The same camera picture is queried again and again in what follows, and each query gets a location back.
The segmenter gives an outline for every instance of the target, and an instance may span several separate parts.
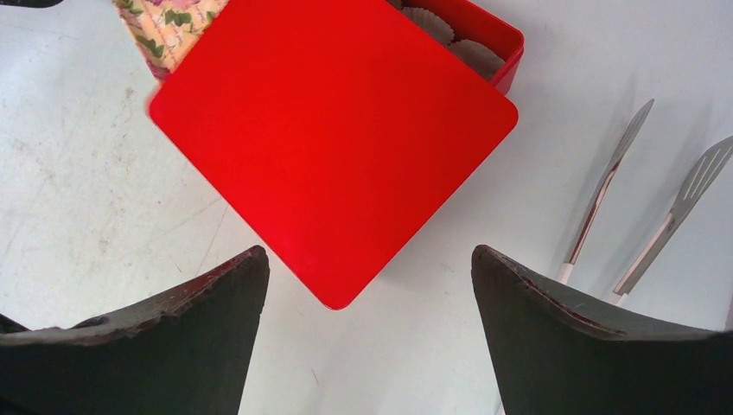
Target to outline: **scratch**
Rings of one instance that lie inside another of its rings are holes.
[[[21,249],[21,253],[25,255],[29,252],[38,252],[40,250],[45,251],[48,249],[59,248],[62,246],[63,246],[62,244],[33,245],[33,246],[28,246],[28,244],[26,244],[26,245],[23,245],[23,248]]]
[[[92,83],[92,90],[93,91],[96,91],[97,90],[97,84],[98,83],[99,83],[99,76],[97,75],[97,76],[94,77],[94,81]],[[84,104],[81,107],[81,108],[83,108],[82,111],[86,111],[87,108],[89,108],[89,105],[92,103],[92,96],[93,96],[92,93],[89,93],[86,96],[86,100],[84,101]],[[59,155],[56,157],[56,160],[55,160],[56,162],[58,162],[59,159],[61,159],[61,156],[63,156],[64,151],[66,151],[67,146],[71,142],[71,139],[72,139],[73,134],[76,132],[76,129],[79,127],[79,123],[81,122],[81,119],[83,119],[83,117],[77,117],[76,118],[76,121],[74,121],[74,123],[73,123],[73,125],[71,127],[71,130],[69,130],[69,132],[68,132],[68,135],[66,135],[64,137],[64,143],[61,145],[61,149],[59,150]]]
[[[122,254],[121,256],[119,256],[119,257],[117,257],[117,258],[113,259],[113,260],[112,260],[112,262],[117,262],[117,261],[119,261],[120,259],[124,259],[124,258],[127,258],[127,256],[128,256],[128,255],[131,255],[132,253],[135,253],[135,252],[137,252],[137,251],[140,251],[141,249],[145,248],[146,246],[149,246],[150,244],[152,244],[153,242],[156,242],[156,241],[158,241],[158,240],[160,240],[160,239],[163,239],[163,238],[165,238],[166,236],[168,236],[168,235],[170,235],[171,233],[175,232],[175,230],[176,230],[176,229],[178,229],[178,228],[180,228],[180,227],[182,227],[182,226],[186,225],[186,224],[187,224],[187,223],[189,223],[189,222],[190,222],[191,220],[195,219],[195,218],[196,218],[196,216],[198,216],[198,215],[200,215],[200,214],[203,214],[203,213],[204,213],[204,212],[205,212],[205,211],[206,211],[207,209],[209,209],[209,208],[210,208],[211,206],[213,206],[213,205],[214,205],[214,204],[215,204],[215,203],[216,203],[217,201],[221,201],[221,200],[223,200],[223,198],[222,198],[221,196],[220,196],[220,197],[217,197],[216,199],[214,199],[213,201],[211,201],[210,203],[208,203],[208,204],[207,204],[206,206],[204,206],[204,207],[202,207],[201,209],[199,209],[199,210],[197,210],[197,211],[193,212],[193,213],[192,213],[192,214],[191,214],[191,215],[190,215],[190,216],[189,216],[188,218],[186,218],[186,219],[182,220],[181,222],[179,222],[179,223],[177,223],[177,224],[173,225],[173,227],[171,227],[171,228],[170,228],[169,230],[167,230],[167,231],[165,231],[165,232],[161,233],[160,235],[158,235],[158,236],[156,236],[156,237],[154,237],[154,238],[148,239],[148,241],[147,241],[147,242],[145,242],[144,244],[142,244],[141,246],[139,246],[139,247],[135,248],[135,249],[134,249],[134,250],[132,250],[132,251],[129,251],[129,252],[126,252],[126,253]]]
[[[43,29],[31,29],[31,28],[24,28],[23,26],[16,26],[15,24],[8,24],[8,23],[0,23],[0,25],[5,26],[6,28],[13,28],[18,30],[25,30],[27,32],[36,32],[36,33],[48,33],[50,35],[57,35],[59,36],[59,39],[61,38],[67,38],[72,39],[74,41],[78,41],[78,37],[72,37],[69,35],[64,35],[63,33],[54,32],[53,30],[43,30]]]
[[[134,90],[134,89],[132,89],[132,87],[131,87],[131,86],[128,86],[128,87],[126,87],[126,88],[124,89],[124,103],[123,103],[123,110],[124,110],[124,108],[125,108],[125,107],[127,107],[128,111],[130,112],[130,114],[129,114],[129,115],[127,116],[127,118],[126,118],[126,119],[124,120],[124,121],[125,121],[125,123],[128,123],[128,122],[130,122],[130,120],[132,119],[132,100],[130,99],[130,97],[132,96],[132,93],[134,93],[134,92],[135,92],[135,90]]]
[[[112,210],[110,212],[110,214],[107,215],[107,219],[105,220],[105,224],[102,226],[102,229],[101,229],[101,232],[100,233],[103,233],[104,231],[107,230],[107,227],[111,225],[112,219],[114,219],[114,217],[116,215],[117,215],[117,211],[116,210]]]
[[[199,275],[199,272],[201,272],[201,267],[204,266],[204,261],[206,260],[206,257],[208,256],[208,253],[211,251],[211,247],[214,245],[214,241],[216,240],[216,235],[219,234],[219,230],[221,229],[221,224],[224,222],[224,216],[226,216],[226,211],[229,210],[229,205],[226,205],[224,207],[224,213],[221,214],[221,218],[219,219],[219,225],[216,226],[216,231],[214,231],[214,236],[211,238],[211,242],[208,244],[207,251],[204,253],[203,258],[201,258],[201,263],[199,264],[199,269],[196,270],[196,273],[194,274],[194,277]]]
[[[456,271],[453,268],[451,268],[450,265],[445,264],[444,262],[441,262],[440,266],[443,268],[444,271],[450,271],[450,272],[453,272],[454,274],[456,273]]]
[[[8,256],[10,255],[10,248],[13,247],[13,243],[15,243],[16,238],[21,232],[23,225],[25,225],[25,221],[30,216],[30,212],[33,210],[33,206],[35,206],[35,204],[38,202],[38,198],[41,197],[41,192],[43,191],[43,188],[46,187],[46,183],[48,183],[48,179],[43,181],[43,184],[38,187],[38,190],[35,192],[33,199],[30,201],[30,206],[25,211],[25,215],[21,218],[21,221],[18,224],[16,230],[13,232],[13,235],[10,236],[10,240],[8,240],[8,244],[5,246],[5,250],[3,251],[3,256],[0,257],[0,269],[2,269],[5,259],[8,258]]]
[[[89,228],[89,217],[88,216],[86,218],[86,223],[85,223],[84,227],[85,228]],[[86,234],[81,237],[81,243],[79,244],[79,250],[76,252],[76,255],[75,255],[76,258],[74,258],[74,260],[73,260],[73,268],[72,268],[71,272],[69,273],[69,276],[71,278],[73,278],[74,275],[76,275],[76,271],[79,269],[79,264],[81,263],[81,256],[84,254],[84,245],[86,245],[86,240],[88,238],[89,238],[89,236],[86,235]],[[81,291],[81,285],[85,281],[86,281],[85,278],[79,278],[79,282],[76,284],[76,290],[74,291],[76,293],[75,295],[78,295],[79,294],[79,291]],[[69,310],[71,310],[71,304],[69,305],[69,308],[67,310],[67,313],[69,312]]]

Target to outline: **red square lid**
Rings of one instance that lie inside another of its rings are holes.
[[[150,116],[328,307],[346,307],[517,123],[385,0],[232,0]]]

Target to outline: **cupcake liner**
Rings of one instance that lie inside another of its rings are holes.
[[[453,40],[453,29],[433,12],[418,7],[405,7],[402,13],[441,45],[446,46]]]
[[[485,80],[491,80],[504,65],[503,59],[477,41],[457,41],[451,43],[448,50]]]
[[[397,10],[402,10],[402,0],[387,0]]]

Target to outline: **red tin box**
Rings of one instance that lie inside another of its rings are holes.
[[[502,93],[521,34],[463,0],[414,4],[507,64],[486,82],[384,0],[232,1],[150,101],[154,122],[333,309],[517,122]]]

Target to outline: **white handle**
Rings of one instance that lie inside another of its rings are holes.
[[[559,283],[568,284],[568,280],[570,279],[570,275],[572,273],[573,264],[562,264],[560,266],[560,272],[558,272],[558,277],[555,278]]]
[[[616,285],[614,288],[614,293],[620,293],[621,291],[626,291],[624,294],[628,294],[633,288],[636,283],[639,282],[639,279],[641,278],[641,275],[644,274],[644,272],[647,271],[647,268],[652,264],[652,261],[654,261],[655,258],[657,258],[657,255],[660,253],[662,247],[664,247],[665,243],[668,241],[668,237],[671,235],[667,235],[667,239],[660,239],[662,234],[666,232],[667,227],[669,226],[670,222],[672,222],[672,212],[667,214],[667,216],[664,219],[664,222],[662,222],[662,226],[657,229],[657,232],[654,234],[654,236],[649,240],[649,243],[647,246],[644,246],[644,250],[641,251],[638,257],[636,257],[636,260],[633,264],[628,268],[628,271],[626,271],[625,274],[623,274],[623,278],[621,278],[621,281]],[[656,250],[654,251],[654,254],[649,256],[649,253],[652,251],[654,246],[657,244],[657,242],[660,242],[662,240],[661,246],[656,246]],[[625,290],[627,281],[629,279],[633,280],[633,283],[631,284],[631,287],[628,288],[628,290]]]
[[[616,307],[621,307],[626,302],[626,299],[628,298],[628,294],[624,294],[622,296],[619,296],[615,292],[611,293],[611,298],[609,299],[609,303],[612,303]]]

